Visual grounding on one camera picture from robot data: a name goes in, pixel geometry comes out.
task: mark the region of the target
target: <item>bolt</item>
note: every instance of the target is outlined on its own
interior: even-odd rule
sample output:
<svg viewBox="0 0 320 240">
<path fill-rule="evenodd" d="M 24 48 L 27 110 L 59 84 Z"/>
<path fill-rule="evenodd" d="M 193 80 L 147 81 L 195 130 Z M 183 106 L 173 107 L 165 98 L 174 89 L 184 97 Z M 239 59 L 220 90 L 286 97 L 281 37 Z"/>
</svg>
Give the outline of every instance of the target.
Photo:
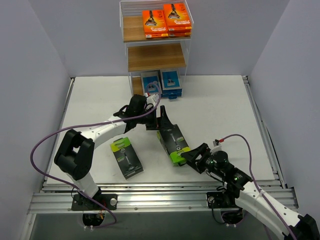
<svg viewBox="0 0 320 240">
<path fill-rule="evenodd" d="M 209 203 L 214 203 L 215 202 L 215 198 L 213 196 L 208 197 L 208 202 Z"/>
<path fill-rule="evenodd" d="M 115 206 L 116 204 L 117 204 L 117 199 L 111 198 L 111 199 L 110 199 L 110 205 L 111 205 L 111 206 Z"/>
</svg>

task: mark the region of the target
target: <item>white wall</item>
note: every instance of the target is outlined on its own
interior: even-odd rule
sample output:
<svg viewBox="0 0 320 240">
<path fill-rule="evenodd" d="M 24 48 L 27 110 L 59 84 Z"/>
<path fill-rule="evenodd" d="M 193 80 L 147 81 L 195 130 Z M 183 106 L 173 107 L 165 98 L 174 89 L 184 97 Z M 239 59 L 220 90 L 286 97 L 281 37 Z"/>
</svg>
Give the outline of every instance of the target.
<svg viewBox="0 0 320 240">
<path fill-rule="evenodd" d="M 290 0 L 251 75 L 299 211 L 320 226 L 320 1 Z"/>
<path fill-rule="evenodd" d="M 70 78 L 27 0 L 0 2 L 0 33 L 0 239 L 15 240 L 42 183 L 30 151 L 58 128 Z M 36 153 L 42 169 L 52 145 Z"/>
<path fill-rule="evenodd" d="M 120 0 L 29 0 L 69 74 L 126 75 Z M 187 0 L 189 75 L 251 73 L 289 0 Z"/>
</svg>

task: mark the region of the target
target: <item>black and green box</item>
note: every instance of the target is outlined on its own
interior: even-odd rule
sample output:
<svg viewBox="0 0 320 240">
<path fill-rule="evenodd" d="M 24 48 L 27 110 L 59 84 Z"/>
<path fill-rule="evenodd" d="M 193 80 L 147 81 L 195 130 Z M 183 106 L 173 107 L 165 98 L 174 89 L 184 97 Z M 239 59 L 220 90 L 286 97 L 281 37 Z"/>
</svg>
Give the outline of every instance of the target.
<svg viewBox="0 0 320 240">
<path fill-rule="evenodd" d="M 144 170 L 129 138 L 120 138 L 111 143 L 110 147 L 125 179 Z"/>
<path fill-rule="evenodd" d="M 181 165 L 186 162 L 186 159 L 183 158 L 181 154 L 188 152 L 191 149 L 177 124 L 173 125 L 171 129 L 162 129 L 158 131 L 157 137 L 174 165 Z"/>
</svg>

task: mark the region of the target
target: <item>shelf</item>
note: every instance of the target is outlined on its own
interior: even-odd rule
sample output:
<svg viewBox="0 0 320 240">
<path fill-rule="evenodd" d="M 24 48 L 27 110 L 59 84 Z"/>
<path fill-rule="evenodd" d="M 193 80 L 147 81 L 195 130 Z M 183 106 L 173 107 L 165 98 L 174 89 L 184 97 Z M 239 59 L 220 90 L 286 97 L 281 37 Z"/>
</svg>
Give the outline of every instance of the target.
<svg viewBox="0 0 320 240">
<path fill-rule="evenodd" d="M 128 71 L 186 67 L 180 43 L 128 47 Z"/>
<path fill-rule="evenodd" d="M 132 78 L 132 87 L 133 87 L 133 94 L 139 94 L 139 95 L 144 94 L 142 90 L 141 77 L 135 76 Z"/>
<path fill-rule="evenodd" d="M 159 40 L 188 40 L 190 36 L 146 38 L 142 16 L 123 17 L 123 42 L 152 42 Z"/>
</svg>

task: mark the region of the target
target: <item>table surface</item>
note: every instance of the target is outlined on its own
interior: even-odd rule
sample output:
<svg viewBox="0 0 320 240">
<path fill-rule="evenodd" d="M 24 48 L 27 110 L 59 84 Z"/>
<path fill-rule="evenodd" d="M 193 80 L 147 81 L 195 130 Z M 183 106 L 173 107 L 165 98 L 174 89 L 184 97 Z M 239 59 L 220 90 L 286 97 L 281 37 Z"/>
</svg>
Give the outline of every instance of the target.
<svg viewBox="0 0 320 240">
<path fill-rule="evenodd" d="M 107 120 L 131 98 L 127 76 L 77 77 L 74 82 L 62 127 L 91 124 Z M 245 136 L 252 151 L 252 171 L 257 180 L 274 180 L 272 168 L 261 134 L 240 75 L 187 76 L 183 83 L 183 97 L 169 101 L 162 99 L 167 115 L 178 124 L 191 149 L 202 143 L 213 147 L 213 140 L 238 133 Z M 60 145 L 64 133 L 57 138 Z M 143 172 L 125 180 L 110 144 L 129 137 L 143 166 Z M 232 137 L 222 144 L 229 161 L 249 175 L 249 153 L 245 142 Z M 90 173 L 94 181 L 103 183 L 190 183 L 213 179 L 199 174 L 188 165 L 173 166 L 160 144 L 156 131 L 146 131 L 138 125 L 131 131 L 110 139 L 94 152 Z M 50 174 L 70 181 L 54 163 Z M 47 184 L 59 182 L 49 178 Z"/>
</svg>

